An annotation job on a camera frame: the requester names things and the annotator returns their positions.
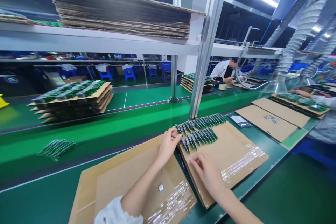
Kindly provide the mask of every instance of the human hand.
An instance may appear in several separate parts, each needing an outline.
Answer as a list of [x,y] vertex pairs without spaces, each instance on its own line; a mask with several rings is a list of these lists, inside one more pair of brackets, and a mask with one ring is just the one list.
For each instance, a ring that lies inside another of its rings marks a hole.
[[309,99],[313,97],[312,94],[309,94],[309,93],[307,93],[305,91],[302,91],[302,90],[299,90],[299,89],[294,89],[294,90],[291,90],[290,92],[295,93],[297,95],[301,95],[301,96],[309,98]]
[[330,94],[327,94],[327,93],[324,93],[324,92],[321,92],[321,91],[319,91],[318,93],[319,93],[318,95],[323,95],[326,98],[332,98],[332,96]]
[[197,153],[193,159],[190,159],[190,163],[213,199],[216,202],[222,200],[230,189],[225,186],[222,174],[216,163],[204,153]]
[[170,128],[164,132],[159,153],[155,160],[155,163],[161,169],[168,162],[172,154],[174,153],[175,147],[181,140],[182,135],[177,133],[175,127]]
[[223,82],[232,82],[235,78],[234,77],[228,77],[223,80]]

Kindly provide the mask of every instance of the white lab coat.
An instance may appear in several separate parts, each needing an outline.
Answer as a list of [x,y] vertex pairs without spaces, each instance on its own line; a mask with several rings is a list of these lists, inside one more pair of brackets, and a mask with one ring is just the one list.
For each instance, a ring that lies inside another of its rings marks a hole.
[[144,222],[142,215],[133,217],[128,212],[124,212],[121,206],[122,198],[123,196],[118,196],[101,210],[97,214],[94,224],[142,224]]
[[[230,60],[219,62],[215,66],[215,68],[213,69],[212,73],[210,74],[210,77],[211,78],[222,77],[224,79],[224,75],[225,75],[225,72],[226,72],[226,70],[229,66],[229,62],[230,62]],[[231,77],[234,77],[235,73],[236,73],[236,71],[233,70],[232,74],[231,74]],[[244,82],[247,81],[248,74],[249,74],[249,72],[243,73],[240,70],[238,71],[239,78],[243,78]]]
[[313,96],[311,99],[329,106],[331,110],[308,133],[308,137],[328,144],[336,144],[336,97]]

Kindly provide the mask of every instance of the chair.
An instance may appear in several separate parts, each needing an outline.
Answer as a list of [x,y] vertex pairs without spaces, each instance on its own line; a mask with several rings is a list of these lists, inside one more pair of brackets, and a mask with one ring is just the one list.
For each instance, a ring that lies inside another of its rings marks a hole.
[[171,62],[162,62],[161,68],[162,68],[162,79],[164,80],[163,73],[164,71],[171,71],[172,70],[172,63]]
[[111,73],[109,67],[106,68],[106,73],[103,73],[103,72],[100,72],[100,71],[99,71],[99,74],[100,74],[100,79],[101,79],[101,80],[102,80],[103,78],[109,78],[110,81],[113,80],[113,76],[112,76],[112,73]]
[[150,77],[152,77],[152,75],[155,75],[156,77],[158,76],[155,68],[149,68],[148,70],[149,70]]
[[133,78],[134,80],[136,80],[133,68],[125,68],[124,72],[125,72],[125,80],[128,81],[128,78]]

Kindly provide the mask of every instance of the box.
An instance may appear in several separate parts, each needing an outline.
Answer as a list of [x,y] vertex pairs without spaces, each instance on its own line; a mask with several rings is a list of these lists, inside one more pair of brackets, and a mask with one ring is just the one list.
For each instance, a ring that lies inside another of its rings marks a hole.
[[83,82],[86,81],[88,79],[87,76],[71,76],[68,79],[65,79],[64,82],[65,83],[70,83],[70,82]]

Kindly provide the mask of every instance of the worker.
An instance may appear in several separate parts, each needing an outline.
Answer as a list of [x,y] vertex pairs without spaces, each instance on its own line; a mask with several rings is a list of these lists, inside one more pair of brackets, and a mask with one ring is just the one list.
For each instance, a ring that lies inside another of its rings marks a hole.
[[[235,79],[237,61],[238,58],[219,62],[213,69],[210,77],[213,78],[215,81],[220,82],[233,81]],[[242,73],[240,70],[238,71],[239,78],[243,82],[247,81],[248,74],[249,72]]]
[[336,144],[336,97],[323,92],[319,92],[319,95],[312,95],[302,90],[291,90],[290,92],[309,98],[314,102],[323,103],[331,108],[308,133],[308,137],[328,144]]
[[[124,197],[119,196],[113,199],[101,210],[96,216],[94,223],[142,224],[144,220],[141,212],[146,205],[151,183],[173,155],[175,147],[181,140],[181,137],[181,134],[177,135],[177,129],[175,127],[165,131],[159,153],[152,165]],[[199,153],[196,154],[190,162],[199,174],[210,195],[236,223],[262,223],[237,199],[233,192],[225,186],[218,167],[209,156],[204,153]]]

